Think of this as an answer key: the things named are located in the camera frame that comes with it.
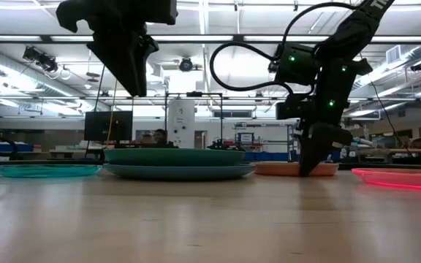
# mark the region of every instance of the blue plate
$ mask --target blue plate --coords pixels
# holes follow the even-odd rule
[[[70,178],[95,175],[101,165],[17,164],[0,165],[0,175],[7,178]]]
[[[242,164],[232,167],[151,167],[105,164],[106,170],[121,178],[140,180],[227,180],[237,179],[254,170]]]

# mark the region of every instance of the security camera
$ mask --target security camera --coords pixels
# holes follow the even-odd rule
[[[191,58],[183,58],[180,62],[180,70],[182,72],[190,72],[193,70],[193,63],[191,62]]]

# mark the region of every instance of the pink plate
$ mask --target pink plate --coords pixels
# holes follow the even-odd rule
[[[352,172],[365,183],[421,189],[421,169],[358,168]]]

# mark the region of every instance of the ceiling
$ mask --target ceiling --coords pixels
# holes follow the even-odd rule
[[[306,8],[323,1],[299,0],[300,9]],[[19,10],[17,8],[35,7],[37,5],[56,5],[59,1],[37,1],[37,0],[6,0],[0,1],[0,34],[72,34],[72,32],[59,26],[56,20],[54,8]],[[149,34],[282,34],[288,22],[293,19],[298,12],[294,12],[294,1],[276,0],[238,0],[238,11],[234,10],[234,0],[187,0],[178,1],[179,16],[176,25],[167,26],[162,24],[152,24],[148,26]],[[204,6],[204,10],[199,11],[198,7]],[[395,5],[384,16],[377,34],[389,35],[421,35],[421,1],[397,0]],[[324,12],[312,12],[299,20],[292,28],[290,34],[332,34],[338,24],[346,18],[350,11],[325,10]],[[91,34],[85,21],[78,23],[78,34]],[[0,43],[0,54],[8,59],[28,66],[22,59],[25,44],[3,44]],[[55,56],[60,65],[65,66],[71,72],[69,79],[58,77],[55,81],[64,84],[81,94],[96,96],[99,83],[93,83],[93,87],[87,89],[85,84],[88,77],[86,72],[102,73],[103,65],[95,55],[89,58],[89,50],[82,44],[30,44],[50,56]],[[194,64],[199,65],[199,70],[192,73],[197,78],[197,90],[204,91],[204,74],[202,66],[205,58],[208,57],[218,47],[217,44],[163,44],[160,51],[153,53],[148,63],[154,69],[162,69],[160,77],[169,77],[180,74],[177,61],[183,57],[190,57]],[[255,45],[265,53],[273,54],[276,45]],[[367,58],[372,65],[379,66],[384,63],[385,52],[394,45],[369,45],[362,52],[362,56]],[[403,46],[403,50],[410,50],[415,46]],[[269,61],[258,56],[256,53],[239,47],[231,47],[222,51],[216,59],[216,72],[226,83],[235,86],[246,86],[262,83],[270,80],[273,76],[267,71]],[[38,72],[42,71],[35,65],[30,67]],[[158,83],[156,78],[149,76],[148,88],[153,90],[148,93],[154,96],[157,93],[164,93],[164,85],[167,82]],[[395,87],[401,83],[406,83],[404,71],[391,71],[375,83],[381,90]],[[115,78],[108,71],[102,82],[102,91],[111,91],[115,87]],[[297,92],[307,91],[307,87],[292,86]],[[236,94],[228,92],[211,80],[208,87],[211,92],[223,92],[229,96],[249,96],[255,91]],[[279,87],[270,87],[263,90],[265,96],[283,96],[286,91]],[[373,90],[365,92],[357,91],[358,96],[374,96]]]

